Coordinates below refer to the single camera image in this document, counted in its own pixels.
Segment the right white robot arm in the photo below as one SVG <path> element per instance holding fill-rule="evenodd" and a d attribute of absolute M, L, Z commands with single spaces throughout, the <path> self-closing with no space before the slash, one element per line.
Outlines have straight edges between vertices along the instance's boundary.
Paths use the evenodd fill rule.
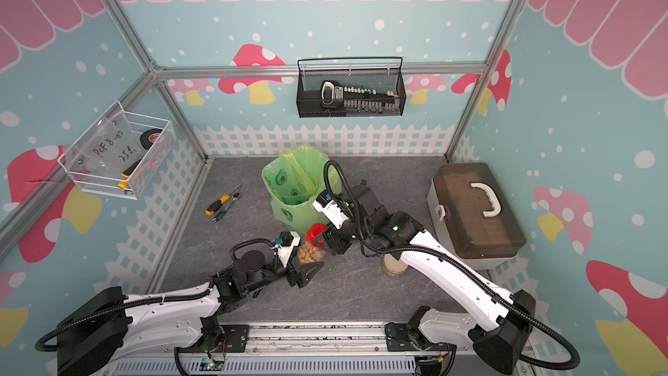
<path fill-rule="evenodd" d="M 575 346 L 536 319 L 536 302 L 528 292 L 509 292 L 483 278 L 411 215 L 387 212 L 365 183 L 351 186 L 336 161 L 325 163 L 323 177 L 325 190 L 313 205 L 330 224 L 315 238 L 315 245 L 339 255 L 359 243 L 367 258 L 390 255 L 428 277 L 466 310 L 461 319 L 430 307 L 416 311 L 412 317 L 416 344 L 427 341 L 471 348 L 485 364 L 506 375 L 512 374 L 520 361 L 555 371 L 579 366 L 581 358 Z M 569 353 L 569 359 L 550 362 L 524 355 L 533 330 L 556 341 Z"/>

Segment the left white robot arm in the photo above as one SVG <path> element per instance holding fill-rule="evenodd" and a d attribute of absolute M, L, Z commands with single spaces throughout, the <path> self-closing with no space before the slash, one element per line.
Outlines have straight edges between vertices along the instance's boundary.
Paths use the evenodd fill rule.
<path fill-rule="evenodd" d="M 323 267 L 302 263 L 299 250 L 299 235 L 284 232 L 275 240 L 235 245 L 231 264 L 194 287 L 141 295 L 109 287 L 42 336 L 35 348 L 57 355 L 59 375 L 92 375 L 116 360 L 158 350 L 205 353 L 214 360 L 233 339 L 219 316 L 280 280 L 306 287 Z"/>

